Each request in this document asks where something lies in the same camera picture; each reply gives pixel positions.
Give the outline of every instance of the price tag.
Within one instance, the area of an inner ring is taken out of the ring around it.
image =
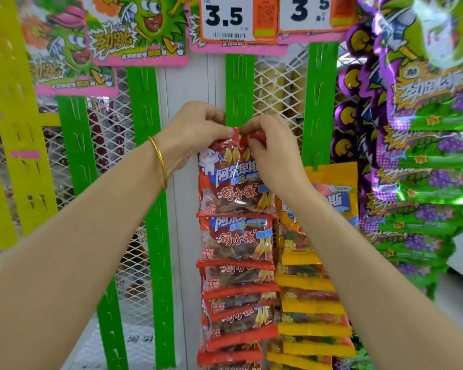
[[[200,0],[201,40],[275,43],[277,0]]]
[[[278,32],[331,29],[332,0],[279,0]]]

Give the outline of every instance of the qr code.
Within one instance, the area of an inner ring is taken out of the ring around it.
[[[276,17],[275,5],[267,1],[261,2],[257,6],[257,26],[262,29],[273,28]]]

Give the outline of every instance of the hand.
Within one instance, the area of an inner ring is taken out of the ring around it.
[[[254,117],[241,131],[249,134],[258,128],[265,132],[266,147],[257,139],[248,138],[257,170],[266,186],[288,202],[290,195],[297,194],[300,186],[310,186],[298,152],[297,139],[279,114]]]
[[[192,155],[215,140],[232,137],[233,128],[224,126],[224,122],[224,111],[213,105],[199,101],[184,104],[168,127],[154,137],[167,174],[184,167]]]

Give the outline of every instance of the forearm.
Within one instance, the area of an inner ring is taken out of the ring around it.
[[[62,366],[157,198],[161,179],[147,142],[0,256],[0,368]]]
[[[286,200],[379,370],[463,370],[463,332],[309,185]]]

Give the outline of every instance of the cartoon rabbit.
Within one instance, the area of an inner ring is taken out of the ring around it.
[[[212,149],[206,148],[199,153],[199,166],[202,167],[204,175],[214,175],[214,164],[220,160],[217,152]]]

